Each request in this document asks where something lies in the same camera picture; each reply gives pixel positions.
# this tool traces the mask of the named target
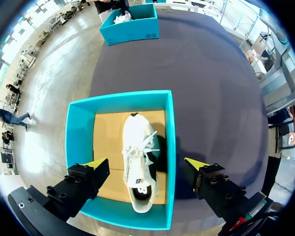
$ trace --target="table surface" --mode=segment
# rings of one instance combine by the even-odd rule
[[[159,39],[104,43],[89,96],[172,91],[177,136],[173,224],[196,222],[214,213],[183,179],[183,159],[217,162],[252,196],[261,190],[266,172],[266,109],[251,65],[213,18],[173,10],[157,13]]]

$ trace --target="shoe insole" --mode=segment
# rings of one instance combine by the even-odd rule
[[[151,193],[152,193],[151,185],[148,187],[143,187],[143,188],[132,188],[132,190],[133,190],[133,195],[138,200],[146,200],[151,196]]]

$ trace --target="concrete floor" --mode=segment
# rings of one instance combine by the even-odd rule
[[[84,9],[57,29],[42,46],[34,66],[21,87],[19,114],[33,113],[26,119],[29,131],[15,127],[14,155],[17,171],[27,186],[46,193],[66,175],[65,122],[71,101],[88,97],[93,71],[103,38],[95,6]],[[92,218],[78,214],[68,223],[99,236],[124,235],[105,229]],[[186,236],[214,236],[220,227]]]

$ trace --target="shoe box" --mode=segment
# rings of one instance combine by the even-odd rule
[[[158,158],[163,156],[166,160],[165,171],[157,172],[159,195],[146,213],[134,211],[123,181],[122,131],[125,120],[133,112],[149,120],[158,131],[161,152],[166,150]],[[96,198],[84,204],[81,213],[121,227],[170,229],[176,176],[174,104],[170,90],[115,93],[71,102],[66,120],[65,156],[68,168],[75,163],[109,160],[110,175]]]
[[[123,181],[124,164],[121,151],[123,125],[128,116],[135,112],[148,119],[153,129],[157,131],[158,139],[166,139],[164,110],[97,114],[93,133],[93,156],[94,160],[103,157],[107,158],[110,169],[110,175],[98,193],[100,197],[127,203],[131,202],[127,186]],[[163,158],[160,156],[158,161],[163,161]],[[154,204],[165,204],[166,173],[160,171],[156,173],[159,195],[156,197]]]
[[[159,38],[157,12],[154,4],[130,6],[128,11],[132,21],[115,24],[116,16],[120,16],[120,10],[114,10],[100,27],[108,46],[143,39]]]

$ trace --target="sneaker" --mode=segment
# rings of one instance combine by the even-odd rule
[[[29,116],[29,119],[31,119],[31,115],[30,115],[30,113],[29,113],[29,112],[27,112],[27,114],[28,114],[28,116]]]
[[[155,162],[160,151],[156,132],[139,113],[131,114],[123,126],[123,180],[138,213],[148,212],[158,195]]]

